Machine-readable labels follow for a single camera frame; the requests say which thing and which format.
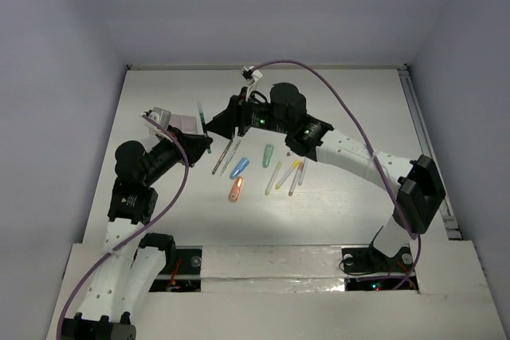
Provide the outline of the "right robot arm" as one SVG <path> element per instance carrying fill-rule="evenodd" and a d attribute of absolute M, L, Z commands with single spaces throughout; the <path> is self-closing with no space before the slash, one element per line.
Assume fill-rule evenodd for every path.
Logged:
<path fill-rule="evenodd" d="M 300 157 L 346 170 L 389 193 L 394 212 L 367 250 L 374 269 L 388 268 L 406 243 L 426 233 L 445 199 L 432 158 L 423 154 L 415 160 L 402 158 L 355 141 L 309 115 L 305 96 L 293 84 L 274 84 L 269 98 L 243 87 L 206 124 L 208 131 L 226 139 L 243 136 L 251 128 L 281 133 L 286 146 Z"/>

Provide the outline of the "green ink pen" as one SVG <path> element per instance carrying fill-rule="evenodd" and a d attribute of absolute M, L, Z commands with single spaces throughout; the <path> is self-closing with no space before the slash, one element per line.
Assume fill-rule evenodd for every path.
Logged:
<path fill-rule="evenodd" d="M 205 119 L 205 123 L 202 123 L 201 120 L 200 120 L 200 123 L 201 123 L 201 126 L 202 126 L 202 133 L 203 133 L 203 135 L 206 138 L 209 138 L 209 135 L 208 135 L 208 132 L 207 132 L 207 129 L 206 129 L 206 119 Z M 212 150 L 211 150 L 210 144 L 207 147 L 207 153 L 208 154 L 212 154 Z"/>

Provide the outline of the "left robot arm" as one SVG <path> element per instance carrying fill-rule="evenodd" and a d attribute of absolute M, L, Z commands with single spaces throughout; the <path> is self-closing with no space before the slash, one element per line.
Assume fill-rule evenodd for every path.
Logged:
<path fill-rule="evenodd" d="M 174 165 L 190 169 L 213 140 L 168 128 L 150 150 L 127 141 L 115 152 L 116 180 L 102 257 L 75 287 L 87 291 L 72 318 L 62 313 L 59 339 L 134 339 L 135 321 L 160 272 L 178 268 L 175 240 L 148 232 L 158 194 L 153 184 Z"/>

